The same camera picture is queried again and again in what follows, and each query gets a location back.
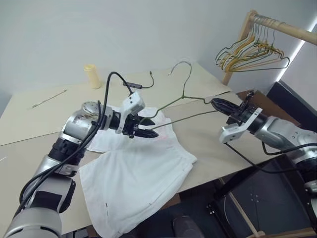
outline black cable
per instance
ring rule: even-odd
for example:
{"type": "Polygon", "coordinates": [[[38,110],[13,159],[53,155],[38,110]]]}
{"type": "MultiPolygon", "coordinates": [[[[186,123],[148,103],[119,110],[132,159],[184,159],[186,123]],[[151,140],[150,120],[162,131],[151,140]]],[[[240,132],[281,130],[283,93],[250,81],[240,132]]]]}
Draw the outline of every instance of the black cable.
{"type": "Polygon", "coordinates": [[[18,207],[18,209],[16,210],[14,217],[19,214],[21,212],[22,209],[25,208],[26,203],[29,201],[29,199],[32,197],[33,193],[36,191],[36,189],[53,173],[55,172],[57,169],[59,169],[61,166],[63,166],[65,163],[67,163],[68,161],[70,161],[79,151],[81,151],[83,148],[85,148],[85,146],[92,140],[92,138],[94,138],[94,136],[96,135],[99,127],[101,126],[101,123],[103,122],[104,118],[105,118],[105,111],[106,111],[106,104],[107,104],[107,100],[108,100],[108,92],[109,92],[109,83],[110,83],[110,79],[112,75],[117,75],[126,85],[126,87],[129,90],[130,95],[133,93],[131,88],[129,87],[129,85],[127,84],[127,82],[124,80],[124,78],[117,72],[111,72],[107,78],[107,84],[106,84],[106,92],[105,92],[105,99],[104,99],[104,106],[103,106],[103,111],[101,113],[101,106],[100,106],[100,101],[98,101],[98,110],[99,110],[99,116],[98,116],[98,121],[97,124],[94,125],[93,130],[91,130],[91,132],[89,132],[86,137],[82,140],[82,142],[80,143],[79,147],[70,155],[68,156],[65,160],[63,160],[61,163],[59,163],[58,165],[55,165],[53,167],[51,167],[50,169],[47,169],[43,172],[41,172],[40,174],[36,175],[35,177],[33,177],[32,179],[30,179],[27,184],[23,187],[21,193],[20,193],[20,205],[18,207]],[[28,194],[23,198],[24,196],[24,192],[27,188],[27,186],[29,186],[32,182],[34,182],[36,179],[38,179],[39,177],[41,177],[41,179],[33,186],[33,188],[28,192],[28,194]]]}
{"type": "Polygon", "coordinates": [[[152,71],[150,71],[150,76],[151,76],[151,78],[152,78],[152,85],[149,86],[149,87],[144,87],[144,86],[142,86],[142,88],[152,88],[152,87],[154,86],[154,78],[153,78],[153,76],[152,76],[152,71]]]}
{"type": "Polygon", "coordinates": [[[296,168],[292,168],[292,169],[287,169],[287,170],[279,170],[279,171],[268,171],[265,169],[262,169],[260,166],[256,165],[255,163],[253,163],[251,160],[249,160],[248,158],[246,158],[244,155],[242,155],[239,151],[237,151],[235,148],[233,148],[231,145],[229,145],[228,143],[225,143],[226,146],[228,146],[231,150],[233,150],[235,153],[237,153],[238,155],[240,155],[240,157],[242,157],[244,160],[246,160],[249,164],[253,165],[254,167],[256,167],[258,170],[261,170],[264,173],[268,173],[268,174],[281,174],[281,173],[287,173],[287,172],[292,172],[292,171],[298,171],[300,169],[296,169],[296,168]]]}
{"type": "Polygon", "coordinates": [[[299,145],[299,146],[295,146],[295,147],[287,149],[287,150],[270,153],[266,150],[264,142],[262,142],[262,148],[263,148],[263,151],[266,155],[281,155],[281,154],[285,154],[285,153],[288,153],[288,152],[291,152],[294,150],[298,150],[298,149],[301,149],[304,147],[308,147],[308,146],[317,146],[317,143],[309,143],[309,144],[299,145]]]}

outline wooden clothes rack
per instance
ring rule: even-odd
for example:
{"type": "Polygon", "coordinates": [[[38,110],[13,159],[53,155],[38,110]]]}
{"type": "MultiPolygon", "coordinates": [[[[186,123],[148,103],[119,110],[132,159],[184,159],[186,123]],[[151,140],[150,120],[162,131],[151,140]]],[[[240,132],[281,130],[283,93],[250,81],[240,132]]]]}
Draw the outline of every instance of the wooden clothes rack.
{"type": "MultiPolygon", "coordinates": [[[[292,25],[286,24],[285,22],[280,22],[266,16],[258,15],[257,11],[255,10],[251,10],[247,13],[247,16],[242,25],[242,29],[241,29],[238,41],[241,41],[248,36],[248,33],[251,29],[250,26],[253,23],[266,26],[273,30],[283,32],[287,35],[290,35],[295,38],[317,45],[317,33],[306,31],[297,26],[292,26],[292,25]]],[[[232,73],[233,72],[227,72],[224,74],[222,84],[228,85],[231,79],[232,73]]]]}

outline white wall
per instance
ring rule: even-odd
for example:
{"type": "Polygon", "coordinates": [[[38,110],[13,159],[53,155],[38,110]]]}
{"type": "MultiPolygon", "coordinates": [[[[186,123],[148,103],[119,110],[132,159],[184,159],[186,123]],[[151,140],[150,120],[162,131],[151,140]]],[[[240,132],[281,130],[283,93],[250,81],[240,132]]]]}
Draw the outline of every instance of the white wall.
{"type": "Polygon", "coordinates": [[[304,43],[281,80],[317,110],[317,47],[304,43]]]}
{"type": "MultiPolygon", "coordinates": [[[[171,67],[183,58],[221,79],[214,57],[237,39],[251,8],[307,28],[316,1],[0,0],[0,89],[10,95],[85,81],[86,63],[104,76],[109,69],[171,67]]],[[[297,44],[283,35],[275,42],[286,54],[297,44]]],[[[229,86],[265,90],[277,74],[235,73],[229,86]]]]}

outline white cloth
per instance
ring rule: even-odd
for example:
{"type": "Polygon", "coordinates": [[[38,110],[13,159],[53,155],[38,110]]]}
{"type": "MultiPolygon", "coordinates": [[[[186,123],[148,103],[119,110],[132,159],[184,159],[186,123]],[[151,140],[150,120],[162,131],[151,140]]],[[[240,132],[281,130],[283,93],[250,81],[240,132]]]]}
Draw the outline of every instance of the white cloth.
{"type": "MultiPolygon", "coordinates": [[[[163,114],[159,118],[159,124],[170,122],[163,114]]],[[[156,138],[122,137],[124,142],[117,134],[101,136],[94,149],[108,152],[80,168],[88,212],[102,237],[117,238],[158,211],[197,160],[178,143],[171,125],[156,131],[156,138]]]]}

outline beige table surface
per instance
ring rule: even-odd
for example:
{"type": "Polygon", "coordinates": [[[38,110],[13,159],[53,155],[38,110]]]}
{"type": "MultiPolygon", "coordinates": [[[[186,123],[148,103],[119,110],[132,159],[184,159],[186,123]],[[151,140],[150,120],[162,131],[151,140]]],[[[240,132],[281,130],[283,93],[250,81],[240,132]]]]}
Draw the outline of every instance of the beige table surface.
{"type": "MultiPolygon", "coordinates": [[[[233,93],[220,96],[239,104],[233,93]]],[[[212,111],[211,105],[193,101],[169,107],[164,114],[172,120],[180,119],[200,112],[212,111]]],[[[221,113],[211,113],[177,122],[173,129],[180,144],[197,157],[180,191],[195,187],[210,180],[225,176],[249,166],[228,147],[218,141],[219,130],[225,125],[227,117],[221,113]]],[[[58,133],[36,137],[8,145],[0,146],[0,235],[4,234],[12,215],[18,206],[18,196],[24,183],[35,172],[42,157],[47,154],[55,142],[58,133]]],[[[245,133],[232,145],[256,163],[269,157],[262,152],[261,143],[249,133],[245,133]]],[[[86,152],[81,166],[98,157],[98,153],[86,152]]],[[[63,228],[67,233],[91,224],[85,205],[84,194],[79,175],[74,177],[77,187],[71,206],[61,214],[63,228]]]]}
{"type": "MultiPolygon", "coordinates": [[[[139,90],[147,107],[161,107],[179,98],[183,83],[188,77],[189,66],[180,64],[172,75],[170,69],[153,71],[154,87],[139,90]]],[[[128,82],[150,85],[152,80],[149,72],[124,75],[128,82]]],[[[191,78],[186,85],[186,96],[208,97],[230,88],[222,85],[214,76],[194,63],[191,78]]],[[[105,87],[91,89],[88,83],[66,85],[42,89],[32,92],[14,94],[0,118],[0,145],[59,132],[71,114],[81,108],[86,101],[104,101],[105,87]],[[37,104],[57,93],[67,91],[33,109],[37,104]]],[[[114,76],[110,82],[108,104],[120,106],[128,96],[128,91],[122,81],[114,76]]],[[[182,100],[183,104],[192,100],[182,100]]]]}

